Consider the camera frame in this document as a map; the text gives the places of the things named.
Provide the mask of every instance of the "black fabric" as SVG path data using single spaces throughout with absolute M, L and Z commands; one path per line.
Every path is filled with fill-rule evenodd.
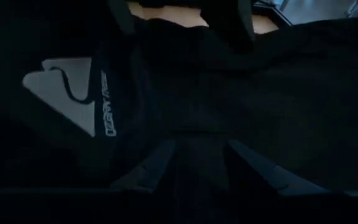
M 0 113 L 69 150 L 92 186 L 108 186 L 111 145 L 51 110 L 21 81 L 46 58 L 94 55 L 114 24 L 97 4 L 73 10 L 65 1 L 40 2 L 0 1 Z M 118 153 L 123 170 L 149 154 L 152 147 L 141 146 L 165 135 L 213 134 L 238 139 L 327 189 L 358 190 L 358 19 L 264 34 L 246 55 L 233 54 L 206 27 L 135 22 L 161 120 L 138 129 L 151 142 Z

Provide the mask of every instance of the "white logo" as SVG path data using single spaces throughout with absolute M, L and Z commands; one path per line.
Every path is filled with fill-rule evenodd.
M 54 110 L 64 115 L 78 127 L 95 137 L 94 112 L 95 102 L 84 104 L 75 102 L 67 95 L 63 81 L 63 73 L 67 77 L 71 94 L 77 100 L 85 100 L 88 96 L 90 82 L 91 58 L 62 58 L 42 62 L 45 71 L 32 72 L 23 78 L 23 85 Z M 110 102 L 106 74 L 102 74 L 103 120 L 107 136 L 116 136 Z

